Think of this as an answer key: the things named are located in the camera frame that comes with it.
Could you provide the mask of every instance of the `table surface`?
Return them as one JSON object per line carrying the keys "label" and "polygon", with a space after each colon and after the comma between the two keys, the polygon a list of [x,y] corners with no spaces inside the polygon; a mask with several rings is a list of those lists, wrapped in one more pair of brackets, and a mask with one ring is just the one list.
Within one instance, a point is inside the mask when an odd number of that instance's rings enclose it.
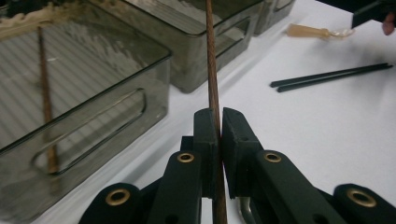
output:
{"label": "table surface", "polygon": [[[337,185],[354,183],[396,205],[395,68],[284,93],[269,87],[284,78],[396,63],[396,34],[383,35],[376,21],[342,40],[285,35],[290,23],[335,30],[349,27],[351,17],[297,0],[287,18],[253,37],[249,48],[219,71],[219,103],[241,111],[263,147],[286,154],[315,187],[332,193]],[[34,223],[78,223],[105,186],[126,182],[143,188],[162,176],[181,136],[192,135],[193,113],[205,107],[207,84],[191,94],[171,87],[162,121]],[[203,204],[202,223],[211,223],[211,202]],[[237,202],[228,200],[227,207],[229,223],[243,223]]]}

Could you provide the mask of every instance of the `wooden brush handle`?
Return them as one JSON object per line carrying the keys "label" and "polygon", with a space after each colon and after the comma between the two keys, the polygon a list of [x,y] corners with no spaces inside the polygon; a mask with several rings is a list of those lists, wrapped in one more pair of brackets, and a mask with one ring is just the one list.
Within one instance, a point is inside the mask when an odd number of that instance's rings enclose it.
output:
{"label": "wooden brush handle", "polygon": [[287,31],[288,36],[296,36],[296,37],[319,37],[319,38],[328,38],[330,36],[330,32],[328,29],[317,29],[309,26],[302,26],[291,24]]}

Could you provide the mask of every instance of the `finger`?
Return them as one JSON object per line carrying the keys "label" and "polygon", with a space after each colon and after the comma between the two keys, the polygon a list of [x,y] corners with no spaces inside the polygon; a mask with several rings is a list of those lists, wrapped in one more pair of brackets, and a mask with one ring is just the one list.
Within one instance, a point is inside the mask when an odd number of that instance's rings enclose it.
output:
{"label": "finger", "polygon": [[395,26],[393,22],[384,21],[384,23],[382,23],[382,30],[385,35],[391,35],[395,30]]}
{"label": "finger", "polygon": [[395,14],[393,12],[388,13],[387,17],[385,18],[384,22],[394,22]]}

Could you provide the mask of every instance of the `black chopstick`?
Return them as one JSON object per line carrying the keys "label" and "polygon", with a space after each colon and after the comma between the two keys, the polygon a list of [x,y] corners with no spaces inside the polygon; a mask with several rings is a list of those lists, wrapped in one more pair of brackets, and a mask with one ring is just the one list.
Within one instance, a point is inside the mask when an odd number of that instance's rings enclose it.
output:
{"label": "black chopstick", "polygon": [[377,69],[387,68],[387,66],[389,66],[387,63],[379,63],[379,64],[373,64],[373,65],[369,65],[369,66],[349,68],[349,69],[334,71],[334,72],[329,72],[329,73],[322,73],[322,74],[312,75],[312,76],[307,76],[307,77],[295,77],[295,78],[271,82],[270,87],[280,87],[280,86],[296,84],[296,83],[306,82],[306,81],[312,81],[312,80],[317,80],[317,79],[322,79],[322,78],[327,78],[327,77],[338,77],[338,76],[343,76],[343,75],[347,75],[350,73],[359,74],[359,73],[363,73],[366,71],[374,71]]}
{"label": "black chopstick", "polygon": [[317,79],[312,79],[312,80],[307,80],[307,81],[300,81],[300,82],[295,82],[294,84],[280,86],[279,88],[277,88],[277,91],[278,92],[292,91],[292,90],[300,89],[302,87],[313,86],[313,85],[316,85],[316,84],[319,84],[319,83],[333,81],[333,80],[344,78],[344,77],[352,77],[352,76],[356,76],[356,75],[362,75],[362,74],[367,73],[367,72],[373,72],[373,71],[378,71],[378,70],[382,70],[382,69],[388,69],[388,68],[391,68],[391,67],[393,67],[393,65],[387,64],[387,63],[385,64],[385,66],[384,65],[379,66],[379,64],[378,64],[377,66],[373,66],[373,67],[365,68],[365,69],[357,69],[357,70],[352,71],[352,72],[343,73],[342,75],[317,78]]}

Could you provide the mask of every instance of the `black clamp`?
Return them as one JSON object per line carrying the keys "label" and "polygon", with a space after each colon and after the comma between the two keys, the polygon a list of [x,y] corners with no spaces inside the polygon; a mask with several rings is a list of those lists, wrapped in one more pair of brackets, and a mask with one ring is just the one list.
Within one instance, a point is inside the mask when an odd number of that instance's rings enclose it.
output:
{"label": "black clamp", "polygon": [[[161,179],[144,189],[115,184],[93,200],[80,224],[198,224],[201,198],[215,198],[218,159],[212,110],[194,115],[194,136],[184,136]],[[371,190],[346,184],[333,195],[316,189],[287,156],[264,150],[239,111],[224,108],[220,140],[231,198],[249,198],[256,224],[396,223],[396,208]]]}
{"label": "black clamp", "polygon": [[390,12],[396,12],[396,0],[378,0],[353,13],[352,28],[369,20],[383,21]]}

